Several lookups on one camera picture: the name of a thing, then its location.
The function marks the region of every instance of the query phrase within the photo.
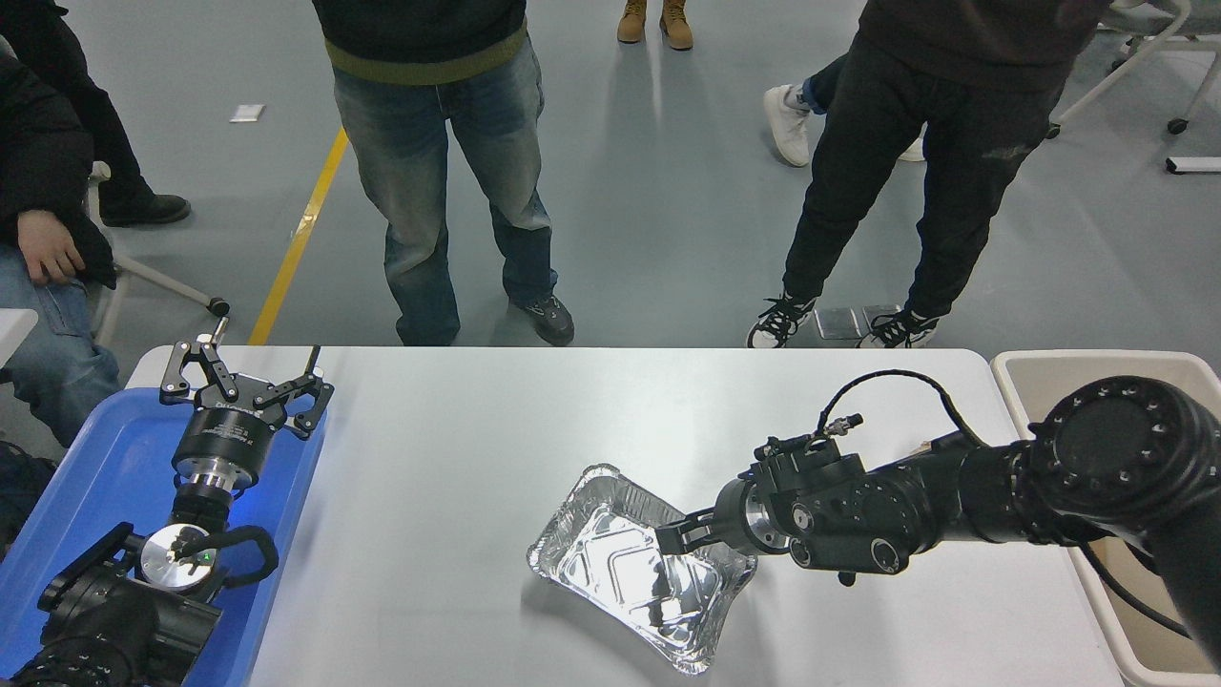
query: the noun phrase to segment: caster wheel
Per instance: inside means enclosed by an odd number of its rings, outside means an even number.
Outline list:
[[[222,317],[228,314],[228,300],[225,298],[212,298],[208,301],[208,311]]]

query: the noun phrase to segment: black jacket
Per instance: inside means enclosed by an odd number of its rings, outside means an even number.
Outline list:
[[[996,90],[1060,88],[1111,0],[869,0],[861,35],[919,71]]]
[[[322,34],[368,60],[444,62],[521,28],[526,0],[314,0]]]
[[[85,271],[114,287],[110,243],[84,211],[93,139],[67,98],[0,54],[0,240],[17,244],[17,214],[50,210],[72,234]]]

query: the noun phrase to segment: foil container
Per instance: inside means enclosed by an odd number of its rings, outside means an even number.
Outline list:
[[[724,544],[663,556],[653,528],[685,514],[610,465],[587,467],[526,552],[541,577],[614,616],[676,670],[698,675],[758,560]]]

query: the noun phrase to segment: robotic arm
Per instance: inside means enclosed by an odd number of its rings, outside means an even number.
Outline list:
[[[1076,547],[1114,534],[1151,556],[1221,672],[1221,423],[1181,390],[1103,379],[1032,425],[1033,441],[987,447],[963,428],[871,472],[833,439],[861,422],[769,438],[713,508],[657,530],[662,553],[788,553],[850,586],[945,539]]]
[[[12,685],[177,687],[220,620],[217,594],[278,566],[271,534],[249,525],[230,528],[230,510],[258,484],[276,432],[309,438],[333,387],[315,371],[316,347],[305,371],[276,387],[231,373],[216,354],[226,321],[210,336],[177,343],[161,382],[162,404],[194,405],[171,460],[176,495],[167,523],[142,537],[121,522],[51,581],[38,602],[49,615],[43,650]],[[182,375],[190,364],[206,379],[194,397]],[[299,397],[314,405],[289,416],[286,408]],[[263,563],[231,571],[222,565],[225,550],[243,542],[258,545]]]

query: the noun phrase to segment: yellow floor line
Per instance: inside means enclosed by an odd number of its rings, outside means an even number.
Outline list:
[[[335,143],[331,144],[326,164],[322,165],[322,171],[317,174],[314,193],[310,194],[309,203],[305,204],[302,221],[292,233],[292,242],[288,244],[283,261],[280,262],[276,281],[271,282],[271,290],[267,292],[259,318],[254,322],[254,331],[250,332],[250,339],[247,340],[250,347],[263,347],[271,334],[271,327],[275,326],[276,316],[280,315],[280,306],[283,305],[284,295],[288,294],[293,275],[297,273],[297,265],[300,262],[302,255],[305,254],[305,244],[309,243],[309,237],[314,232],[314,222],[317,221],[317,215],[322,211],[322,203],[326,200],[327,192],[331,190],[331,181],[335,179],[335,172],[339,168],[339,161],[343,160],[343,151],[347,148],[348,133],[341,127],[339,132],[335,134]]]

